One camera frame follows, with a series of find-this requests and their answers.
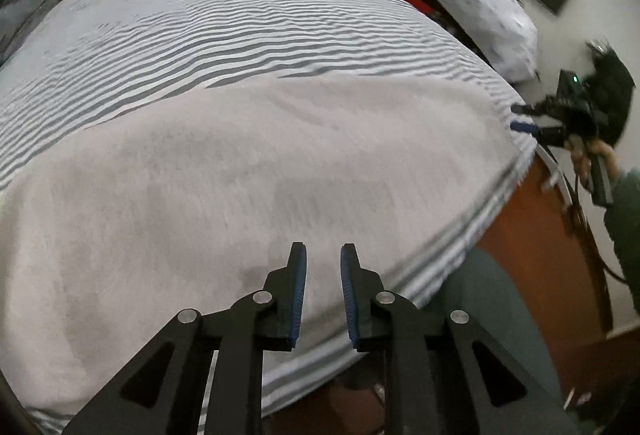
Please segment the light grey fleece pants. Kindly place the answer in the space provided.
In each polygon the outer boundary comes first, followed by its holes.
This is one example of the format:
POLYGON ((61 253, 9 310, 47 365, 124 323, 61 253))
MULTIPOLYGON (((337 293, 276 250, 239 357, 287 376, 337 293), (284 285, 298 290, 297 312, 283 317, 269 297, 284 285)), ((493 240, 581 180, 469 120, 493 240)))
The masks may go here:
POLYGON ((77 412, 183 308, 221 311, 306 245, 302 336, 265 358, 275 411, 354 359, 340 251, 387 285, 495 195, 518 148, 480 86, 265 78, 67 136, 1 197, 1 368, 25 406, 77 412))

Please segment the person's teal trouser leg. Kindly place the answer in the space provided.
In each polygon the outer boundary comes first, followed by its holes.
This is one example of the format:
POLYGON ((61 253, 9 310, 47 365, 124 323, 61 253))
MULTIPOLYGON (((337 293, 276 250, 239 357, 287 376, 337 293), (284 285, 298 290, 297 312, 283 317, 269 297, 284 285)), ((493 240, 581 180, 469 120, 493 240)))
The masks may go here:
POLYGON ((546 342, 520 292, 488 253, 474 247, 424 311, 466 311, 542 386, 562 401, 558 373, 546 342))

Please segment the dark green right sleeve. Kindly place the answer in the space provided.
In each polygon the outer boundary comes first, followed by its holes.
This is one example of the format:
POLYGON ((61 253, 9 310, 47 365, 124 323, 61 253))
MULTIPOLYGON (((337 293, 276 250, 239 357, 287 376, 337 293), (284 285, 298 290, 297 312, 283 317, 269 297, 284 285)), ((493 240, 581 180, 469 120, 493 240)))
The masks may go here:
POLYGON ((640 299, 640 175, 638 169, 620 173, 613 190, 613 204, 604 214, 604 225, 614 244, 624 278, 639 311, 640 299))

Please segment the white dotted pillow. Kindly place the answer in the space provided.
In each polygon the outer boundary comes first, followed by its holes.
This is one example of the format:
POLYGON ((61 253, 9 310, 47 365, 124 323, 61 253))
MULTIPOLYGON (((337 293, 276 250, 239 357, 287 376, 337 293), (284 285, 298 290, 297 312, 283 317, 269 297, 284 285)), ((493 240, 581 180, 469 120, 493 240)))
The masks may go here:
POLYGON ((517 0, 436 0, 504 80, 532 80, 538 31, 517 0))

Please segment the grey white striped bed sheet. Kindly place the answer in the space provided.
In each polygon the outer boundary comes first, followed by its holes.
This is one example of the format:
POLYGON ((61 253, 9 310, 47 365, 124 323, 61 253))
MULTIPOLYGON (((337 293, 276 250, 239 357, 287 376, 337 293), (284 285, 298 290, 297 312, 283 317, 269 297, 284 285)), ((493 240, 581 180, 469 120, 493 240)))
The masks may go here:
MULTIPOLYGON (((510 199, 536 147, 509 129, 514 88, 401 0, 64 0, 1 69, 1 197, 67 136, 146 106, 265 78, 323 76, 476 84, 518 148, 495 195, 428 251, 433 262, 456 261, 440 286, 421 292, 416 267, 390 285, 426 304, 510 199)), ((48 434, 73 415, 25 407, 48 434)))

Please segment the grey blue folded quilt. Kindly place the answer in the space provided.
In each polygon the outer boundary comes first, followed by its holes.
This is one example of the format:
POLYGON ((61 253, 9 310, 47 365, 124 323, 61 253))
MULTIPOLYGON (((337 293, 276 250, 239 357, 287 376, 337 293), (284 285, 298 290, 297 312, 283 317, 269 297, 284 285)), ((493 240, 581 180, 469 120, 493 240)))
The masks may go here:
POLYGON ((5 64, 61 0, 4 0, 1 4, 1 63, 5 64))

